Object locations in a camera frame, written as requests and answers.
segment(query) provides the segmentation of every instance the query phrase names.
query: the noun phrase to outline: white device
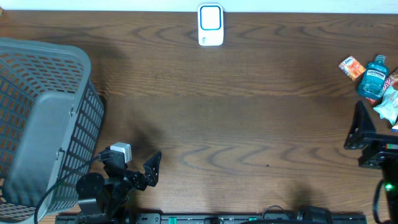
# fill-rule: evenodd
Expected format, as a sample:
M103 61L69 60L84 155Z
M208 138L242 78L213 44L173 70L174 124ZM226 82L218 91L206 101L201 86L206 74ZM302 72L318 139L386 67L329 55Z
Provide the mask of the white device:
M123 152L125 163L128 163L132 160L130 144L118 142L111 146L111 150L116 152Z
M198 8L198 41L202 46L218 46L224 41L223 8L202 4Z

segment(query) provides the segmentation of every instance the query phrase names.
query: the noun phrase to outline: white button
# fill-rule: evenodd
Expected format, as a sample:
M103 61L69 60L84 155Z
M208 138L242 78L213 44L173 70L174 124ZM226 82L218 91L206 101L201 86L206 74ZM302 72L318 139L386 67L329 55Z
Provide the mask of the white button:
M221 27L220 9L218 6L203 6L200 12L202 29L219 29Z

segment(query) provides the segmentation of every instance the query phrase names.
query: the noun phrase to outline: blue rounded square outline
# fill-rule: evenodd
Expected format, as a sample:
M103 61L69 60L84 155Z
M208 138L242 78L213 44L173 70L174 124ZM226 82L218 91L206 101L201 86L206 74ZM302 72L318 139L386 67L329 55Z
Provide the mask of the blue rounded square outline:
M218 8L219 17L220 17L220 26L217 29L204 29L203 28L202 22L201 22L201 9L203 9L204 7L217 7ZM219 29L221 29L221 8L219 6L202 6L199 11L200 11L200 28L202 30L219 30Z

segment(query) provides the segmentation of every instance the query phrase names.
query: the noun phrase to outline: mouthwash bottle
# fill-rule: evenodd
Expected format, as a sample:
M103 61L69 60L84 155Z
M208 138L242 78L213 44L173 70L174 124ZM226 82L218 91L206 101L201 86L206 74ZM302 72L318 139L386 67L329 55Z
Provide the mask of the mouthwash bottle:
M374 62L366 66L362 82L358 87L358 94L375 100L383 96L384 80L389 74L389 69L384 65L385 59L385 56L378 55Z

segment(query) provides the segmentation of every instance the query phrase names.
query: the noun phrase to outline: basket bottom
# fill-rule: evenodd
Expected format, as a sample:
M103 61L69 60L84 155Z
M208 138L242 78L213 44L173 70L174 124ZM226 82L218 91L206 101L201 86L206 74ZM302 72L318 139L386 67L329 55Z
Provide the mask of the basket bottom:
M47 92L34 103L4 181L3 195L7 203L35 207L47 191L74 96L71 93Z

